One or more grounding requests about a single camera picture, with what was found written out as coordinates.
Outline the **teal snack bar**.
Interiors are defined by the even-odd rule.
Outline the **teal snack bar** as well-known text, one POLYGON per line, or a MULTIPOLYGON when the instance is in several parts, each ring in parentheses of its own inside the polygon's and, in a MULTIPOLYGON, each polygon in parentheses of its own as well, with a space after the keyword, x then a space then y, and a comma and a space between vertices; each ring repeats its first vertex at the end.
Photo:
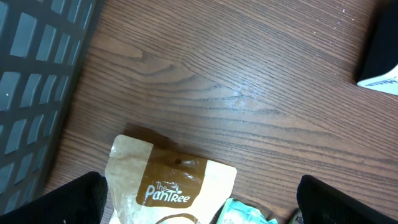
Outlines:
POLYGON ((278 224, 276 219, 267 220, 260 210, 228 198, 216 224, 278 224))

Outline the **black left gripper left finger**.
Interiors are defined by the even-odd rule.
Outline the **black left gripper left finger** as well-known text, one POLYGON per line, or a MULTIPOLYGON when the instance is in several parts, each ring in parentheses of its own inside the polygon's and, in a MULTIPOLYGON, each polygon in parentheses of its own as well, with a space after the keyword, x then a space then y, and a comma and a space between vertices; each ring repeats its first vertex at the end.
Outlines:
POLYGON ((1 215, 1 224, 99 224, 107 194, 106 178, 92 171, 1 215))

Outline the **teal Kleenex tissue pack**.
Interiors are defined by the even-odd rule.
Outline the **teal Kleenex tissue pack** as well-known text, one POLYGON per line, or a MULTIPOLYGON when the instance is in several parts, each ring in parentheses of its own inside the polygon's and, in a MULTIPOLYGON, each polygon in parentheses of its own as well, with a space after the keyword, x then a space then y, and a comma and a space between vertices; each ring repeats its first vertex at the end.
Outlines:
POLYGON ((300 209, 297 210, 295 215, 290 219, 288 224, 304 224, 302 211, 300 209))

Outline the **brown snack packet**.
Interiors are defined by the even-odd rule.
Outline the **brown snack packet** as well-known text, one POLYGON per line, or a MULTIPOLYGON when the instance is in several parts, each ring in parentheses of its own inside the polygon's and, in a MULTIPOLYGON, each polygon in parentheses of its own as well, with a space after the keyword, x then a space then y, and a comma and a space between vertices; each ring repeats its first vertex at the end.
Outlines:
POLYGON ((230 197, 236 168, 119 135, 105 177, 111 223, 211 223, 230 197))

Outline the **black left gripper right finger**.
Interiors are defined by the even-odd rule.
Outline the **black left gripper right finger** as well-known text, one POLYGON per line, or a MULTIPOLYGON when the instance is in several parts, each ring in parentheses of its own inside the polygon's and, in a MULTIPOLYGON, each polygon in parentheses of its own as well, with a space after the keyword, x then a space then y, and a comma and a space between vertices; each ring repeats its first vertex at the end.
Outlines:
POLYGON ((304 224, 397 224, 394 220, 311 175, 297 189, 304 224))

